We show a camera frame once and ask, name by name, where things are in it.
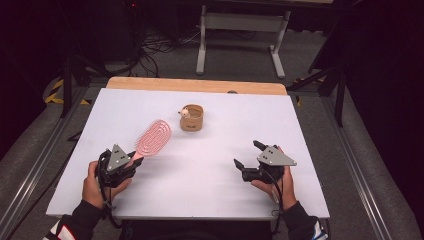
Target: wooden container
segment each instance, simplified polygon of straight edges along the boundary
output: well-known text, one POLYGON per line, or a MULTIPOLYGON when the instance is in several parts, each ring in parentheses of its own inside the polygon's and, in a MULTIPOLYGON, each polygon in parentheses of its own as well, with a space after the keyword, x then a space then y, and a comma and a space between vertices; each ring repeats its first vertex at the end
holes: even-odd
POLYGON ((188 109, 190 116, 181 117, 181 129, 189 132, 201 130, 203 126, 203 108, 195 104, 186 105, 184 106, 184 108, 188 109))

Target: pink brush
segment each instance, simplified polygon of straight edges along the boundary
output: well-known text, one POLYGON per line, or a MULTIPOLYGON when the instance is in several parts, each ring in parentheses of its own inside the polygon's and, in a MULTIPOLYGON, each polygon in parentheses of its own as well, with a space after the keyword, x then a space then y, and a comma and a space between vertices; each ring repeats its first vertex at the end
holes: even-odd
POLYGON ((171 133, 171 128, 163 120, 156 120, 150 124, 135 142, 136 151, 127 167, 131 166, 135 159, 154 156, 159 153, 171 138, 171 133))

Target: hand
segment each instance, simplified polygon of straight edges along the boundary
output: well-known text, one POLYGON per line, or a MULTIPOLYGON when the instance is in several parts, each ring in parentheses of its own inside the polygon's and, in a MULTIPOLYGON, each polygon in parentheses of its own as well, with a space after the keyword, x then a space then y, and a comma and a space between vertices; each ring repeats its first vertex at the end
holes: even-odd
MULTIPOLYGON (((84 185, 82 188, 82 199, 90 203, 91 205, 102 209, 103 208, 103 197, 100 193, 99 184, 96 180, 96 169, 97 169, 98 162, 93 161, 90 162, 90 165, 88 166, 88 175, 87 178, 84 179, 84 185)), ((128 185, 131 183, 131 178, 125 179, 118 187, 112 188, 110 191, 110 188, 105 188, 105 193, 108 199, 113 200, 115 196, 124 191, 128 185)))
MULTIPOLYGON (((259 180, 253 180, 251 184, 267 193, 273 201, 275 201, 274 196, 278 198, 278 191, 274 184, 266 184, 259 180)), ((293 177, 289 166, 284 166, 284 175, 277 181, 277 185, 283 194, 283 211, 287 211, 297 203, 296 196, 294 195, 293 177)))

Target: white tabletop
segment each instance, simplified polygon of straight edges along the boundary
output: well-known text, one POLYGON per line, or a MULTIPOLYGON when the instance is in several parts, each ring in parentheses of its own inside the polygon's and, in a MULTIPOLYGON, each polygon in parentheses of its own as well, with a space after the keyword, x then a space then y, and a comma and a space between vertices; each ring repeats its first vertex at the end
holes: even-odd
POLYGON ((310 215, 329 212, 289 96, 102 89, 47 209, 72 213, 81 200, 88 163, 113 144, 127 153, 156 119, 172 137, 146 158, 131 185, 119 194, 114 215, 126 219, 270 220, 269 197, 243 182, 233 159, 257 167, 261 153, 252 141, 279 145, 297 161, 295 193, 310 215), (187 104, 204 109, 203 129, 185 132, 177 113, 187 104))

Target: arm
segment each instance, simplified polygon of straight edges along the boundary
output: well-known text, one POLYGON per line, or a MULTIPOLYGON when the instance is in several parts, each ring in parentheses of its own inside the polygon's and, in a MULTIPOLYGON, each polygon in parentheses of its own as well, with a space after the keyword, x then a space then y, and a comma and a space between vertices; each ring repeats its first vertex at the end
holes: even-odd
MULTIPOLYGON (((91 239, 93 229, 102 216, 103 198, 95 177, 97 161, 91 162, 88 167, 87 178, 84 179, 82 200, 72 215, 63 215, 62 219, 45 236, 45 239, 91 239)), ((126 179, 118 187, 112 188, 111 199, 124 191, 131 183, 126 179)))
MULTIPOLYGON (((321 227, 319 219, 314 216, 309 216, 300 202, 297 201, 294 195, 293 177, 290 172, 290 167, 284 167, 284 175, 277 181, 277 184, 283 193, 283 218, 289 230, 289 239, 326 239, 327 235, 321 227)), ((277 193, 277 189, 271 184, 265 184, 261 181, 254 180, 252 181, 252 185, 266 192, 271 199, 274 199, 274 193, 277 193)))

